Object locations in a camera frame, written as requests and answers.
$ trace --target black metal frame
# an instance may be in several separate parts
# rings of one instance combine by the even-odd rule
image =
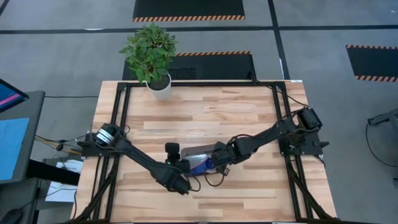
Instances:
[[[116,123],[116,115],[118,113],[121,92],[123,90],[126,90],[126,94],[124,96],[124,102],[123,102],[121,122],[120,122],[120,127],[123,127],[126,124],[126,115],[127,115],[127,109],[129,106],[131,88],[132,87],[144,87],[144,86],[145,85],[141,85],[139,83],[122,83],[122,82],[118,83],[114,106],[113,106],[112,117],[111,117],[112,124]],[[272,90],[277,118],[281,119],[282,112],[280,109],[279,96],[278,96],[278,89],[279,89],[280,92],[282,93],[285,112],[286,112],[286,114],[290,113],[290,106],[289,106],[289,99],[287,96],[286,85],[285,85],[285,82],[283,82],[283,81],[280,81],[280,82],[253,82],[252,80],[247,80],[247,81],[243,80],[243,81],[237,81],[237,82],[228,82],[228,81],[226,81],[226,82],[208,82],[208,81],[205,81],[205,82],[173,82],[172,86],[264,86],[264,87],[268,87]],[[285,145],[286,144],[283,143],[283,140],[279,141],[280,151],[281,151],[282,155],[283,155],[283,152],[282,152],[281,147],[283,147]],[[291,164],[290,156],[287,154],[285,154],[283,156],[285,158],[286,167],[288,167],[288,164]],[[117,164],[116,164],[116,166],[113,166],[113,167],[118,167],[119,159],[120,159],[119,157],[114,158],[114,163],[117,163]],[[298,170],[299,179],[300,179],[301,183],[304,186],[306,186],[301,155],[295,156],[295,162],[296,162],[296,166],[297,166],[297,170]],[[100,175],[100,179],[99,179],[99,186],[101,186],[105,181],[108,164],[109,164],[109,157],[104,157],[101,175]],[[94,210],[92,220],[88,221],[88,222],[93,222],[95,220],[98,220],[101,222],[110,221],[112,206],[113,206],[113,199],[114,199],[114,191],[115,191],[115,186],[116,186],[116,179],[117,179],[117,175],[114,176],[114,179],[112,180],[112,183],[109,187],[109,194],[108,194],[108,200],[107,200],[107,205],[106,205],[105,218],[98,219],[99,213],[100,213],[100,206],[101,206],[101,201],[99,201]],[[301,218],[301,214],[300,214],[299,200],[297,198],[295,182],[294,182],[293,178],[291,178],[291,176],[289,176],[289,175],[288,175],[288,179],[289,179],[290,193],[292,196],[292,203],[293,203],[295,219],[298,221],[302,218]],[[312,219],[313,215],[312,215],[311,206],[306,198],[305,198],[304,202],[305,202],[305,208],[307,211],[307,218]]]

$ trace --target wooden tabletop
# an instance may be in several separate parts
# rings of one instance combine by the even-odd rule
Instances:
[[[103,82],[93,121],[94,129],[111,120],[118,82]],[[287,93],[307,103],[302,82],[286,82]],[[121,100],[117,124],[120,122]],[[290,100],[292,110],[302,108]],[[133,145],[157,161],[164,161],[164,144],[180,148],[228,141],[237,134],[257,134],[276,122],[274,100],[264,86],[172,87],[170,101],[156,101],[145,87],[133,87],[126,124]],[[325,168],[313,156],[302,156],[309,191],[330,215],[335,216]],[[77,214],[91,199],[97,158],[84,161],[77,191]],[[284,158],[276,141],[261,147],[231,171],[219,187],[203,177],[200,192],[180,195],[166,191],[149,172],[127,157],[119,165],[111,216],[112,222],[270,222],[294,221],[294,211]],[[213,183],[220,175],[211,175]],[[197,183],[192,180],[193,188]],[[106,199],[101,204],[104,217]],[[298,190],[302,216],[302,195]]]

